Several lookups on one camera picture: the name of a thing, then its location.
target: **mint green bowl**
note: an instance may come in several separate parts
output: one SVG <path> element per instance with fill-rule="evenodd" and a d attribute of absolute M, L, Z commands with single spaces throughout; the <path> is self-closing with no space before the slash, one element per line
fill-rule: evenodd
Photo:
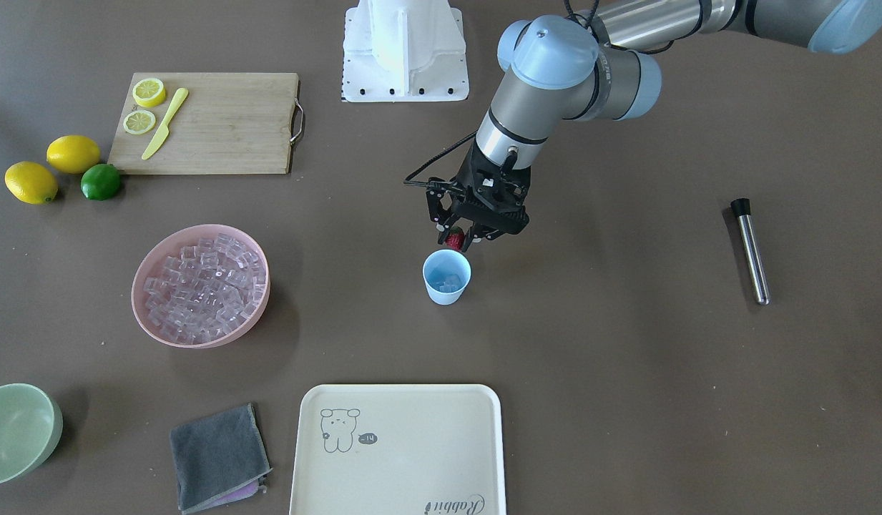
<path fill-rule="evenodd" d="M 62 413 L 40 388 L 0 386 L 0 483 L 37 469 L 61 434 Z"/>

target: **knife handle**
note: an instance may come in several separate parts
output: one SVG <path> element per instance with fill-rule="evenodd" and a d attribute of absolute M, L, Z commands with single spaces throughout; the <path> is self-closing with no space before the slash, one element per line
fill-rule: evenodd
<path fill-rule="evenodd" d="M 162 126 L 167 126 L 172 120 L 173 115 L 177 114 L 177 110 L 180 108 L 180 105 L 183 105 L 183 101 L 186 100 L 186 95 L 190 94 L 190 91 L 186 88 L 179 88 L 175 94 L 173 94 L 173 99 L 170 100 L 170 106 L 167 108 L 167 113 L 164 114 L 164 118 L 160 121 Z"/>

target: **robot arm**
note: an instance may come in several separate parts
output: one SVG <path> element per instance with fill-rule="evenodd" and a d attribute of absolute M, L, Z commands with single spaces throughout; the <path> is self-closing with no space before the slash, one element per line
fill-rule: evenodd
<path fill-rule="evenodd" d="M 569 9 L 566 18 L 518 21 L 501 36 L 505 76 L 459 172 L 450 180 L 412 180 L 422 167 L 405 183 L 427 189 L 438 244 L 460 219 L 473 222 L 463 251 L 482 239 L 519 234 L 529 224 L 530 165 L 559 120 L 625 120 L 653 107 L 660 68 L 644 50 L 729 29 L 812 52 L 846 53 L 880 26 L 882 0 L 619 0 L 594 12 Z"/>

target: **gray towel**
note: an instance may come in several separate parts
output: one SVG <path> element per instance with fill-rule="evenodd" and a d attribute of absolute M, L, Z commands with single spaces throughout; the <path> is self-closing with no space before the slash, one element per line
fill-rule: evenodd
<path fill-rule="evenodd" d="M 183 515 L 254 495 L 272 470 L 252 404 L 173 428 L 170 450 Z"/>

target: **knife blade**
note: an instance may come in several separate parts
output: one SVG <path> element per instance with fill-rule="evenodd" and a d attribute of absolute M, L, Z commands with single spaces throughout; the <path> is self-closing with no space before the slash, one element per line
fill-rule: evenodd
<path fill-rule="evenodd" d="M 149 159 L 149 157 L 153 156 L 154 153 L 157 152 L 157 149 L 160 149 L 160 146 L 164 144 L 164 140 L 166 140 L 170 134 L 170 128 L 167 126 L 170 123 L 170 120 L 173 119 L 173 115 L 177 114 L 180 105 L 183 105 L 183 101 L 186 100 L 186 95 L 188 94 L 190 94 L 190 92 L 186 88 L 179 88 L 177 92 L 173 94 L 173 98 L 170 100 L 170 106 L 167 108 L 167 113 L 164 114 L 163 120 L 157 125 L 157 130 L 155 130 L 155 134 L 152 137 L 152 141 L 149 142 L 149 146 L 147 146 L 142 153 L 142 160 Z"/>

